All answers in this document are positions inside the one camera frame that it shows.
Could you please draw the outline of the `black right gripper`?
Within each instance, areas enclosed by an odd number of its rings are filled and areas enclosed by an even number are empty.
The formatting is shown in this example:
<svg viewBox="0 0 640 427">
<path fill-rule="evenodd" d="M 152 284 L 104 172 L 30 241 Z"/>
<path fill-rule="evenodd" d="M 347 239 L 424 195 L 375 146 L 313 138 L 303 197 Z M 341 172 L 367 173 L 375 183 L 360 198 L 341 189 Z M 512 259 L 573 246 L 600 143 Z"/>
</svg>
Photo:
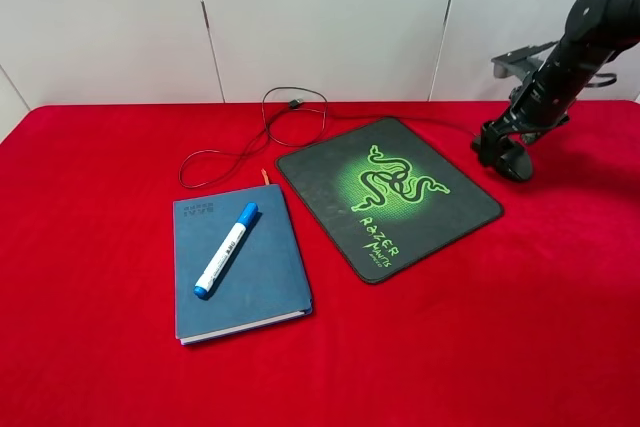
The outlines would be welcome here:
<svg viewBox="0 0 640 427">
<path fill-rule="evenodd" d="M 483 124 L 479 162 L 493 167 L 516 142 L 537 140 L 568 121 L 569 107 L 581 87 L 608 62 L 608 50 L 596 46 L 555 46 L 543 66 L 515 88 L 509 106 L 498 118 Z"/>
</svg>

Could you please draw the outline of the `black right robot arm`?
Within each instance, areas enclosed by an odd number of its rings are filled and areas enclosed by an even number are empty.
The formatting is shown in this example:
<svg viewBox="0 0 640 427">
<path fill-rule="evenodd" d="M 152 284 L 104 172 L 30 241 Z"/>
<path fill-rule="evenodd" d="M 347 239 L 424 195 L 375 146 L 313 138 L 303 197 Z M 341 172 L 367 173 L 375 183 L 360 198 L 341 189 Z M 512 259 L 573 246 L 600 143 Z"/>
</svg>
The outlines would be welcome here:
<svg viewBox="0 0 640 427">
<path fill-rule="evenodd" d="M 587 88 L 617 81 L 600 69 L 639 43 L 639 0 L 576 0 L 558 41 L 512 50 L 491 60 L 498 79 L 516 77 L 501 116 L 485 122 L 472 149 L 479 162 L 505 178 L 533 175 L 526 147 L 569 121 L 569 109 Z"/>
</svg>

